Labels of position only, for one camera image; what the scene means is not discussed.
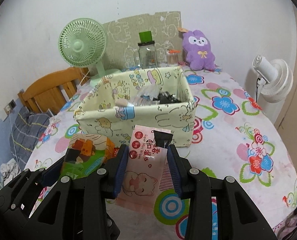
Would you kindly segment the cartoon printed cardboard panel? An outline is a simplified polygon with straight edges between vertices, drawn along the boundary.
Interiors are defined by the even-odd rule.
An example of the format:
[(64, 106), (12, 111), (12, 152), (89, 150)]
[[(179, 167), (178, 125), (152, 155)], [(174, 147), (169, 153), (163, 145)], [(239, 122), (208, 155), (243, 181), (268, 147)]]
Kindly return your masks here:
[(104, 23), (108, 37), (102, 59), (104, 67), (126, 69), (136, 66), (139, 44), (150, 40), (155, 42), (158, 62), (166, 62), (167, 51), (182, 49), (182, 38), (178, 32), (181, 26), (179, 11), (141, 14)]

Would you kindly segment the grey black soft item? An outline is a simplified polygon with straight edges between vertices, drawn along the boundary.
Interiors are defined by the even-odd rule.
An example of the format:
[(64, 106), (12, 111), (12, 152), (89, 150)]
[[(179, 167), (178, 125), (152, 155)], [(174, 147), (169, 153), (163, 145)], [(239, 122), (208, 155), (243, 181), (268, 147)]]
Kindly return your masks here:
[(153, 98), (153, 101), (156, 101), (157, 104), (172, 104), (172, 103), (181, 103), (174, 94), (170, 94), (169, 92), (159, 92), (156, 98)]

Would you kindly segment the white standing fan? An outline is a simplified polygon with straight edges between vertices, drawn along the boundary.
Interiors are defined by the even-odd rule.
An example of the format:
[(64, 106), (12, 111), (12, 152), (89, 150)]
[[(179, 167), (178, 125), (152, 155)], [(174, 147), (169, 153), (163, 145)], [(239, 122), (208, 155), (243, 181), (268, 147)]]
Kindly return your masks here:
[(257, 96), (261, 95), (268, 103), (284, 100), (293, 86), (293, 71), (283, 59), (268, 61), (257, 55), (252, 63), (259, 75)]

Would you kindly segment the pink wet wipes pack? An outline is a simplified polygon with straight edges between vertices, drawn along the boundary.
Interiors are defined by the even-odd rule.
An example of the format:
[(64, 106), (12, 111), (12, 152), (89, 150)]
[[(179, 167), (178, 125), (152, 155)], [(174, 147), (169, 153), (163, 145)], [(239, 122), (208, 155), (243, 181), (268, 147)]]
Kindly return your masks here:
[(135, 126), (118, 206), (144, 214), (153, 211), (172, 138), (168, 129)]

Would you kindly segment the green desk fan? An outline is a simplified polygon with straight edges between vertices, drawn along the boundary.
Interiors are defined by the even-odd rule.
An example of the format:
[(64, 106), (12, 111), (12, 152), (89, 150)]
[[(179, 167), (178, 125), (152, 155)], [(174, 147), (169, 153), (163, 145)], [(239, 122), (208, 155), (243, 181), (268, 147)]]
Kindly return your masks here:
[(102, 58), (108, 45), (107, 33), (99, 22), (91, 18), (77, 18), (61, 31), (58, 49), (63, 59), (73, 67), (96, 69), (90, 85), (95, 86), (101, 78), (121, 72), (119, 69), (106, 70)]

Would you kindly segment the colourful snack packet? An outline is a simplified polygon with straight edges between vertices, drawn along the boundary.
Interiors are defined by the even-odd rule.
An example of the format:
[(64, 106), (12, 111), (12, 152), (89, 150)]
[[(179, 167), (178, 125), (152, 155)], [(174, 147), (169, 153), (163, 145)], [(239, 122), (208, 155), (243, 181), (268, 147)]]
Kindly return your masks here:
[(76, 134), (70, 139), (60, 177), (79, 179), (89, 176), (116, 156), (115, 144), (98, 134)]

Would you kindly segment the green plastic cup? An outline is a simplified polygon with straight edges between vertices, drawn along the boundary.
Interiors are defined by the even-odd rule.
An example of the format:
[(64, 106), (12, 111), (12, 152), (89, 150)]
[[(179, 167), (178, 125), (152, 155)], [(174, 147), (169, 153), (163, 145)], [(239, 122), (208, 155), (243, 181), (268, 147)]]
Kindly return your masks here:
[(147, 43), (153, 41), (151, 31), (143, 31), (139, 33), (139, 38), (141, 43)]

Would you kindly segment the crumpled white clothes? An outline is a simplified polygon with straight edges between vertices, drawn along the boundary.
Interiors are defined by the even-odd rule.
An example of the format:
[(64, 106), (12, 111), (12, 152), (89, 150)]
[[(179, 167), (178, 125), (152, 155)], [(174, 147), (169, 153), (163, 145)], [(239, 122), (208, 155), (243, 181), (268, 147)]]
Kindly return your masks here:
[(0, 190), (20, 174), (20, 168), (14, 158), (0, 166)]

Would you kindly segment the grey plaid pillow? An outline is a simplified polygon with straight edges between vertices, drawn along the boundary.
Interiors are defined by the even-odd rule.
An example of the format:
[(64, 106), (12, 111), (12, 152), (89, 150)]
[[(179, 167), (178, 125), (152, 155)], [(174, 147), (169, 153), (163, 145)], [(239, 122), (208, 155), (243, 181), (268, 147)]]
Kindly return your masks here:
[(18, 112), (11, 129), (10, 148), (20, 170), (25, 168), (49, 121), (47, 113), (34, 113), (26, 106)]

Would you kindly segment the wall power outlet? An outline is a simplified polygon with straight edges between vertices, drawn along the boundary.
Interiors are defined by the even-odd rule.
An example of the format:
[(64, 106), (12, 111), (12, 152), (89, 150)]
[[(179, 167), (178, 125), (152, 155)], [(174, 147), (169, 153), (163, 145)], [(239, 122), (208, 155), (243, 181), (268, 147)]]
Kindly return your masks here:
[(13, 109), (16, 107), (16, 102), (14, 100), (11, 100), (5, 107), (4, 111), (7, 115), (9, 115)]

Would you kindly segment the clear plastic bag roll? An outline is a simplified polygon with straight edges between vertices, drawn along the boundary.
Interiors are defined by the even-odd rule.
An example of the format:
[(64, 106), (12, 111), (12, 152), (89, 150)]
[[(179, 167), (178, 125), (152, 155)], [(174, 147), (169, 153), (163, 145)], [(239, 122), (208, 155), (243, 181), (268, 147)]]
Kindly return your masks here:
[(131, 98), (130, 103), (134, 106), (158, 105), (160, 103), (158, 99), (160, 91), (160, 85), (144, 86)]

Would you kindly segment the cotton swab container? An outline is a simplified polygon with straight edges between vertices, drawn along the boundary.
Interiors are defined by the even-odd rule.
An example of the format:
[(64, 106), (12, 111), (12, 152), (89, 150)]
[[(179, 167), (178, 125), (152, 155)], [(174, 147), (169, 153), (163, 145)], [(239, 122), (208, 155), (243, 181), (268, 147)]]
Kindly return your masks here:
[(167, 50), (167, 64), (170, 66), (177, 66), (179, 63), (180, 50), (168, 49)]

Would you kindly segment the yellow cartoon fabric storage box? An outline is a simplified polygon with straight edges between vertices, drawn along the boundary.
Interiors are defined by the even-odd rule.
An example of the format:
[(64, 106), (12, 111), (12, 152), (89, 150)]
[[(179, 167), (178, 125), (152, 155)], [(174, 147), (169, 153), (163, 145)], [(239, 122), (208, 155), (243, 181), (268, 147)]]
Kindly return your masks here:
[[(117, 106), (117, 99), (132, 100), (143, 87), (157, 86), (178, 103)], [(127, 144), (136, 125), (169, 129), (177, 147), (193, 139), (196, 103), (180, 66), (111, 74), (103, 77), (75, 109), (74, 119), (86, 134), (109, 137), (117, 146)]]

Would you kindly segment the floral tablecloth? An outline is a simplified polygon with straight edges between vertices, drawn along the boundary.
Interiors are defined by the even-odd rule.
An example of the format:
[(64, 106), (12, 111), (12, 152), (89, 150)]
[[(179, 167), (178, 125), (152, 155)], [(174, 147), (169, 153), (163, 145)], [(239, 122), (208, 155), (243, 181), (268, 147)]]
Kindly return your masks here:
[[(156, 122), (174, 128), (181, 124), (191, 135), (191, 145), (178, 153), (213, 178), (234, 177), (267, 219), (278, 239), (290, 239), (297, 230), (297, 174), (277, 130), (256, 101), (221, 69), (193, 71), (183, 68), (196, 101), (195, 113), (179, 114), (175, 120), (163, 111)], [(99, 100), (95, 107), (95, 132), (116, 145), (127, 144), (138, 113), (116, 108), (114, 98), (128, 98), (142, 86), (169, 85), (172, 71), (136, 70), (121, 77), (105, 78), (98, 85), (84, 85), (54, 116), (30, 155), (26, 168), (48, 168), (61, 158), (71, 137), (81, 133), (74, 111), (82, 102)], [(183, 239), (189, 202), (180, 200), (164, 170), (153, 213), (144, 215), (107, 201), (109, 214), (121, 230), (120, 239)]]

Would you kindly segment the wooden chair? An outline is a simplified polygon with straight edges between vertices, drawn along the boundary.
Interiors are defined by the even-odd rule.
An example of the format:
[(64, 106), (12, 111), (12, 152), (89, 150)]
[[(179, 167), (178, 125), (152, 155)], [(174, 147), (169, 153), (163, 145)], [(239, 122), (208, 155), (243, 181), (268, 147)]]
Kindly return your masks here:
[(25, 107), (35, 113), (50, 110), (57, 114), (77, 93), (77, 85), (88, 81), (87, 75), (87, 68), (59, 70), (41, 77), (26, 90), (20, 91), (18, 97)]

